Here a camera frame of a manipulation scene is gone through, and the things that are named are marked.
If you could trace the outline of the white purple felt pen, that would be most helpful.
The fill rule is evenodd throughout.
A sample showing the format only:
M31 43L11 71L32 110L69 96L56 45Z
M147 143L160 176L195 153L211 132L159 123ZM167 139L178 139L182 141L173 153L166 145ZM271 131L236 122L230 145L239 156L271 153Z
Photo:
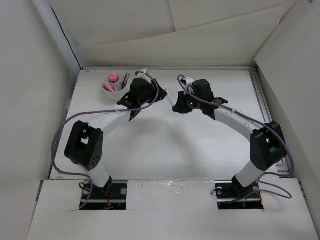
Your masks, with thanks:
M168 99L168 101L169 101L169 103L170 103L171 107L173 108L173 107L175 106L175 104L174 104L174 102L173 102L173 100L172 100L172 98L171 98L171 96L170 96L170 94L169 94L169 93L167 93L167 99Z

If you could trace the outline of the blue ballpoint pen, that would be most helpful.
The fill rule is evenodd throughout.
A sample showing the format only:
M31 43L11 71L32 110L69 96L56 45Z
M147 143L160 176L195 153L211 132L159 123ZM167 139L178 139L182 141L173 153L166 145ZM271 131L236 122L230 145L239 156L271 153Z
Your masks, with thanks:
M128 83L128 80L129 80L129 78L130 78L130 73L126 73L125 74L125 77L124 77L124 79L123 79L123 82L122 82L122 85L121 85L121 88L122 89L124 89L125 87L126 87L126 85L127 85L127 83Z

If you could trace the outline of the pink capped glue bottle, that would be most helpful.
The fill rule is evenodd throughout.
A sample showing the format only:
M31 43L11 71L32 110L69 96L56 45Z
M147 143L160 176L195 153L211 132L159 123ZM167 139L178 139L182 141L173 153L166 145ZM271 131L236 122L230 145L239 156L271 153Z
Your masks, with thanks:
M111 72L109 75L108 75L108 81L110 83L117 83L119 81L119 76L117 75L117 73L115 72Z

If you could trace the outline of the pink highlighter marker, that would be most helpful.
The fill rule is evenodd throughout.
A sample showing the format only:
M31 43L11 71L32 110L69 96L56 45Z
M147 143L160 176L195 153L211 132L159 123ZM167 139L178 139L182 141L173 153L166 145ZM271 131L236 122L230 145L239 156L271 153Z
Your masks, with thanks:
M111 90L110 92L112 92L112 93L116 92L116 89L108 81L104 82L104 84L110 88L110 90Z

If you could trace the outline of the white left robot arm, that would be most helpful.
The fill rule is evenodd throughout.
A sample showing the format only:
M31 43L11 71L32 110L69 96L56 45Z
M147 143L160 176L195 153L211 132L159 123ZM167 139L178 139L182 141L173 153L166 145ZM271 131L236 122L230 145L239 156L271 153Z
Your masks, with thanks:
M107 198L112 191L112 178L100 163L104 137L133 120L144 105L162 101L167 95L156 80L149 82L136 77L129 91L116 103L114 112L105 113L90 122L77 121L73 125L64 156L86 171L98 197Z

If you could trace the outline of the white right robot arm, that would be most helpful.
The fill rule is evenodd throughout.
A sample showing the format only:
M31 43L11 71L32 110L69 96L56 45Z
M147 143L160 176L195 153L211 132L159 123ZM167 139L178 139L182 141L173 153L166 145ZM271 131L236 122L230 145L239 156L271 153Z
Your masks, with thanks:
M250 143L249 162L232 178L231 191L243 197L250 187L267 170L288 156L286 143L280 125L272 121L262 123L229 107L228 101L214 96L206 79L193 80L179 75L177 81L182 87L172 110L188 114L200 110L202 114L222 123L242 135Z

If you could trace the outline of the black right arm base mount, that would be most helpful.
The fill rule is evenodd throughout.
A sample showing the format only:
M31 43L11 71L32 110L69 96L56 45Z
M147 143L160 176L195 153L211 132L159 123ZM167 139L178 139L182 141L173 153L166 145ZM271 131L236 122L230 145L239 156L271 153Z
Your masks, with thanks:
M215 180L211 195L216 197L219 210L263 210L264 205L257 181L242 187L232 180Z

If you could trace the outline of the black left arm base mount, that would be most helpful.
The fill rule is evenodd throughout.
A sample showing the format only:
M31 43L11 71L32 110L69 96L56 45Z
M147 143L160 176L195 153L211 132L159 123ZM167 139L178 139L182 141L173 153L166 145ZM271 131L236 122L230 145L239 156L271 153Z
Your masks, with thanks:
M88 211L122 211L126 210L128 181L113 180L107 190L93 186L91 195L91 185L88 181L79 184L81 189L80 210Z

